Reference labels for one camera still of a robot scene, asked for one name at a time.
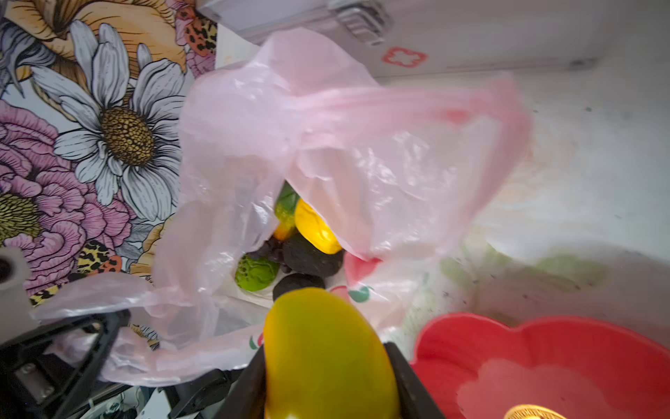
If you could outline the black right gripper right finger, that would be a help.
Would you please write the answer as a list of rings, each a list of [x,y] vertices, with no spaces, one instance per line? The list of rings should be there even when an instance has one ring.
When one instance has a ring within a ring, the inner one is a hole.
[[[402,419],[444,419],[437,404],[413,371],[407,359],[392,342],[384,344],[394,371]]]

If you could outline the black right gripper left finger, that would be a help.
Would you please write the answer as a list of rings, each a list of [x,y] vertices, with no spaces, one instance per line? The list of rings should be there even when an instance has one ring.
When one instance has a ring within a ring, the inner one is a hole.
[[[223,399],[214,418],[264,419],[266,394],[265,348],[261,346]]]

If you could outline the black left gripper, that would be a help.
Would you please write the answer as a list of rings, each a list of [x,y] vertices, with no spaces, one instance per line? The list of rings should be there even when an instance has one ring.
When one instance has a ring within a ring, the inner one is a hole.
[[[122,310],[61,319],[1,345],[1,417],[66,418],[94,390],[119,331],[131,314]],[[46,351],[73,332],[92,337],[73,366]]]

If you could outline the orange fruit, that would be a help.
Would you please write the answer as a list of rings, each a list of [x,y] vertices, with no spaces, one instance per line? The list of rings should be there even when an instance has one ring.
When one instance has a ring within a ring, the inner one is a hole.
[[[394,370],[362,314],[320,288],[279,297],[263,328],[267,418],[398,418]]]

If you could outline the yellow bell pepper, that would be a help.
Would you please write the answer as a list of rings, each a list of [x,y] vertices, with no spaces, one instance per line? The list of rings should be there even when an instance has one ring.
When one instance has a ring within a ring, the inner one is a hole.
[[[342,250],[330,227],[302,198],[298,200],[294,218],[298,232],[316,249],[328,255],[334,255]]]

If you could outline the pink plastic bag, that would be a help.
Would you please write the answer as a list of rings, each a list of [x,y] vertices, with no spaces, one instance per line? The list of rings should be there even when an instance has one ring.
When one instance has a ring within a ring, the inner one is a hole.
[[[277,223],[285,183],[345,251],[381,262],[362,312],[386,333],[422,274],[451,253],[523,157],[532,117],[508,76],[479,88],[382,87],[328,38],[280,31],[253,59],[198,78],[179,120],[179,204],[152,279],[103,273],[64,286],[37,321],[128,309],[160,347],[123,332],[110,382],[162,387],[242,368],[270,302],[233,272]]]

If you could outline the dark purple grape bunch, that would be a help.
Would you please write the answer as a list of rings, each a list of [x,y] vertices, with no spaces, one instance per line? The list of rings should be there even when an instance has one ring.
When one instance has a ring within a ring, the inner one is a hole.
[[[251,251],[246,254],[246,257],[255,261],[266,261],[275,265],[280,272],[288,274],[292,273],[292,269],[284,261],[284,242],[271,237],[266,240],[261,247],[256,251]]]

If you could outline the red flower-shaped plate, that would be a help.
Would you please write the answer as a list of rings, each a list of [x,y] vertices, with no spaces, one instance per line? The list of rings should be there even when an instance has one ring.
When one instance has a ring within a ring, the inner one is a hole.
[[[441,316],[420,332],[412,367],[448,418],[505,418],[529,406],[564,418],[669,416],[668,349],[594,319],[511,328]]]

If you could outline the dark avocado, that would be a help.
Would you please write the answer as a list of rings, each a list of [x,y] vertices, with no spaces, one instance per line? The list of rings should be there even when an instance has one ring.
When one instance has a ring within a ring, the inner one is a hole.
[[[300,234],[294,234],[282,245],[284,263],[294,272],[328,278],[336,275],[344,263],[344,251],[326,254]]]
[[[304,288],[325,289],[326,284],[324,279],[321,277],[303,273],[293,273],[279,280],[279,282],[273,288],[272,298],[274,301],[277,301],[286,293]]]

